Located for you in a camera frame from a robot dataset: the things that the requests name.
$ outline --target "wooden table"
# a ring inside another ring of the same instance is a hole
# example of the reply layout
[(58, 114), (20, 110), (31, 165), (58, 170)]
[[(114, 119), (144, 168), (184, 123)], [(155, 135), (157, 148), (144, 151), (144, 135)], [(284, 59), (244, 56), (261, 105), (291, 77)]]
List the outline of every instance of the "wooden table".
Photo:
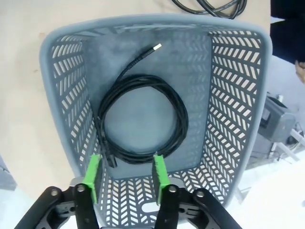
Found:
[[(195, 0), (181, 0), (200, 9)], [(229, 0), (210, 0), (220, 6)], [(15, 0), (0, 8), (1, 155), (32, 198), (48, 186), (66, 189), (74, 177), (42, 84), (39, 50), (46, 34), (91, 19), (183, 12), (170, 0)], [(237, 20), (270, 27), (270, 1), (248, 0)]]

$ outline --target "bolt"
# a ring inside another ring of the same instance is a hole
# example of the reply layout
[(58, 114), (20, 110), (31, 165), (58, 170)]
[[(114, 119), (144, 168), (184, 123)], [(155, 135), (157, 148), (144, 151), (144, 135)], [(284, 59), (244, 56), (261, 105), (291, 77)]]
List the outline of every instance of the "bolt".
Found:
[(56, 189), (53, 189), (51, 191), (51, 196), (57, 196), (57, 194), (58, 194), (58, 191)]
[(168, 190), (173, 193), (177, 191), (175, 186), (170, 186)]
[(77, 187), (77, 191), (83, 192), (85, 190), (85, 187), (83, 185), (80, 185)]
[(198, 192), (197, 192), (197, 196), (198, 196), (198, 197), (204, 197), (204, 193), (203, 193), (202, 191), (198, 191)]

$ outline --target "gray plastic basket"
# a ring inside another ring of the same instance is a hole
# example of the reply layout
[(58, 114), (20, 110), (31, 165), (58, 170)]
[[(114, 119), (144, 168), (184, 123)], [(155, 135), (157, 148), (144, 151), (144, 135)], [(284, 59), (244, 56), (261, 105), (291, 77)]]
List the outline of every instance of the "gray plastic basket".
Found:
[[(169, 176), (192, 191), (204, 187), (221, 203), (231, 199), (253, 147), (265, 99), (269, 37), (255, 26), (195, 15), (100, 19), (58, 29), (45, 39), (41, 71), (54, 122), (76, 176), (100, 154), (94, 117), (104, 93), (140, 50), (162, 48), (131, 73), (163, 78), (189, 115), (187, 137), (166, 158)], [(174, 112), (151, 88), (123, 96), (106, 118), (108, 133), (133, 149), (151, 149), (171, 135)], [(151, 165), (104, 163), (97, 214), (108, 226), (146, 227), (156, 212)]]

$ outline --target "black coiled cable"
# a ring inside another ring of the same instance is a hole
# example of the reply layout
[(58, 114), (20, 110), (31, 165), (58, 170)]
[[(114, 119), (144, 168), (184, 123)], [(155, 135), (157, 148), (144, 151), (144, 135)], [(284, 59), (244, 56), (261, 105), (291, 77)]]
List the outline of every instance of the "black coiled cable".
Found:
[[(233, 0), (221, 7), (215, 8), (210, 3), (208, 3), (207, 0), (197, 0), (197, 2), (205, 9), (205, 10), (192, 10), (186, 6), (184, 6), (182, 3), (180, 3), (178, 0), (172, 0), (173, 3), (175, 3), (180, 9), (193, 14), (211, 14), (214, 17), (218, 18), (228, 18), (228, 19), (234, 19), (235, 17), (239, 16), (247, 5), (247, 0)], [(225, 9), (236, 5), (233, 13), (226, 14), (223, 13)]]
[[(160, 48), (161, 45), (158, 44), (155, 47), (149, 49), (148, 51), (142, 53), (135, 60), (133, 60), (127, 67), (122, 71), (122, 73), (118, 76), (115, 83), (112, 85), (110, 90), (104, 96), (99, 110), (98, 110), (98, 121), (100, 126), (100, 138), (102, 140), (103, 149), (106, 154), (106, 159), (108, 161), (109, 166), (116, 167), (115, 157), (125, 161), (129, 164), (143, 164), (150, 163), (153, 160), (153, 155), (163, 155), (167, 157), (173, 151), (175, 151), (182, 141), (186, 137), (187, 129), (188, 129), (188, 114), (186, 108), (183, 104), (182, 99), (178, 95), (178, 93), (163, 79), (155, 75), (145, 75), (145, 74), (135, 74), (129, 75), (122, 79), (124, 74), (131, 69), (137, 62), (147, 57), (149, 54), (153, 53), (155, 50)], [(134, 152), (127, 151), (115, 144), (105, 132), (105, 117), (111, 106), (125, 93), (142, 88), (142, 87), (152, 87), (159, 92), (163, 93), (168, 100), (171, 102), (174, 110), (176, 112), (177, 120), (176, 127), (172, 134), (172, 136), (168, 139), (168, 141), (159, 149), (154, 150), (152, 152), (145, 152), (141, 154), (135, 154)]]

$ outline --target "person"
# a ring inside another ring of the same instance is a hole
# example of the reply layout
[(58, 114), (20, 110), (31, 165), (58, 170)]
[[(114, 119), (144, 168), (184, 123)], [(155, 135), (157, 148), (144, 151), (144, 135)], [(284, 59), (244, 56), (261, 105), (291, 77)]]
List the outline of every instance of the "person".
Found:
[(273, 55), (294, 64), (305, 83), (305, 0), (271, 0), (271, 16), (284, 19), (271, 24)]

